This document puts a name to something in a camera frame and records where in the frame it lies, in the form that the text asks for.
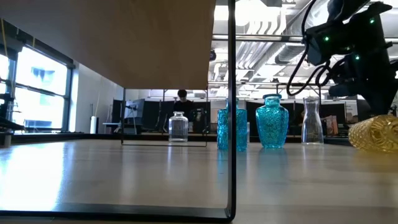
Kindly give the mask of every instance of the black metal frame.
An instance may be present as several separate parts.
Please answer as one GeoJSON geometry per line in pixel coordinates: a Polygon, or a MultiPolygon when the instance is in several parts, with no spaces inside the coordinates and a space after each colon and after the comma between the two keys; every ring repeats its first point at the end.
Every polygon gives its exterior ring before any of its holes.
{"type": "MultiPolygon", "coordinates": [[[[163,102],[165,100],[165,93],[167,90],[163,90],[163,102]]],[[[208,112],[207,103],[209,101],[209,92],[208,89],[206,91],[206,112],[208,112]]],[[[208,133],[205,132],[205,145],[191,145],[191,144],[176,144],[176,143],[168,143],[168,144],[125,144],[124,143],[124,112],[126,110],[126,89],[123,88],[123,102],[122,102],[122,109],[121,109],[121,135],[120,135],[120,142],[122,146],[180,146],[180,147],[207,147],[208,143],[208,133]]]]}
{"type": "Polygon", "coordinates": [[[235,0],[228,0],[228,58],[229,58],[229,103],[228,110],[228,204],[226,208],[182,208],[134,205],[96,205],[61,203],[51,211],[0,210],[3,216],[63,217],[80,219],[135,220],[149,222],[202,222],[228,223],[236,214],[236,36],[235,0]]]}

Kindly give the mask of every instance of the blue textured vase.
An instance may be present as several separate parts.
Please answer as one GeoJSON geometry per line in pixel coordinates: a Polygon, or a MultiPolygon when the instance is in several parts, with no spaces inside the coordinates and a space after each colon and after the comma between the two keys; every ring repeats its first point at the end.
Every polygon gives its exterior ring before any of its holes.
{"type": "Polygon", "coordinates": [[[256,110],[257,129],[262,146],[282,148],[289,126],[289,112],[280,105],[280,94],[264,95],[265,106],[256,110]]]}
{"type": "MultiPolygon", "coordinates": [[[[225,109],[218,111],[217,146],[220,150],[228,149],[228,102],[225,109]]],[[[248,146],[248,112],[238,108],[236,99],[236,149],[239,152],[248,146]]]]}

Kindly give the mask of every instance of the clear glass bottle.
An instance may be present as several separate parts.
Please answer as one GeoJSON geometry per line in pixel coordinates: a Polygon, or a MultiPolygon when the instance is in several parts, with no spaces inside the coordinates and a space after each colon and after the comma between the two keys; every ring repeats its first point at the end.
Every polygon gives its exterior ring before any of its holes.
{"type": "MultiPolygon", "coordinates": [[[[248,147],[248,112],[238,108],[236,99],[236,149],[243,152],[248,147]]],[[[225,109],[218,111],[217,146],[220,150],[228,149],[228,101],[225,109]]]]}
{"type": "Polygon", "coordinates": [[[262,97],[265,105],[256,110],[257,130],[264,149],[282,148],[289,127],[289,112],[280,105],[280,94],[262,97]]]}
{"type": "Polygon", "coordinates": [[[305,115],[301,142],[303,144],[323,144],[322,123],[319,117],[319,97],[309,96],[303,100],[305,115]]]}
{"type": "Polygon", "coordinates": [[[169,141],[188,141],[188,118],[183,116],[184,112],[175,111],[174,116],[169,119],[169,141]]]}
{"type": "Polygon", "coordinates": [[[357,149],[398,153],[398,118],[380,115],[349,129],[349,141],[357,149]]]}

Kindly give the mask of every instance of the dark hair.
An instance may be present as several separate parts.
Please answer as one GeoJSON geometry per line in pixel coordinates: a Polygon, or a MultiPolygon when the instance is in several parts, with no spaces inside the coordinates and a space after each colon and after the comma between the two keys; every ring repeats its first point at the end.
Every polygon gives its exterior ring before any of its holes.
{"type": "Polygon", "coordinates": [[[178,97],[187,97],[187,91],[186,90],[179,90],[177,93],[178,97]]]}

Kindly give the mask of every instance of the person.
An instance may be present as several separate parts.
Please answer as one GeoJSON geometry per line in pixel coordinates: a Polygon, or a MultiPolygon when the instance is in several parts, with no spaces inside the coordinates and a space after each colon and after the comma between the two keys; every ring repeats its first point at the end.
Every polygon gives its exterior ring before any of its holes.
{"type": "Polygon", "coordinates": [[[186,90],[179,90],[177,95],[180,98],[180,100],[174,104],[173,110],[184,112],[184,117],[186,117],[190,120],[191,110],[194,109],[193,102],[190,100],[187,100],[187,91],[186,90]]]}

